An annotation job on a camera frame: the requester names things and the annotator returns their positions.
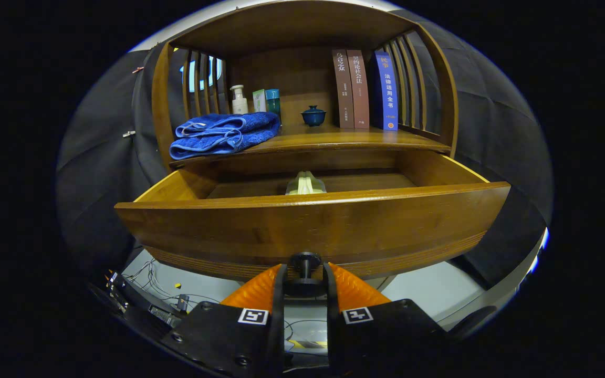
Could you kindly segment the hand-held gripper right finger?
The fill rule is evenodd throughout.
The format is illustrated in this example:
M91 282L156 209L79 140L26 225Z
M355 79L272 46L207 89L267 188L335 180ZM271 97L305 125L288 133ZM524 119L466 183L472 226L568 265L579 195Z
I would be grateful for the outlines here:
M433 377L446 367L447 333L413 300L391 301L324 263L327 355L339 377Z

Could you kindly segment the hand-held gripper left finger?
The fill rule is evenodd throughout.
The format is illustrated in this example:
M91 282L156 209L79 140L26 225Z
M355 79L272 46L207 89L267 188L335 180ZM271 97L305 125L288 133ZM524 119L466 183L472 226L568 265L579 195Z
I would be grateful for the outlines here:
M281 377L284 372L284 277L279 265L269 309L203 301L161 340L162 345L218 377Z

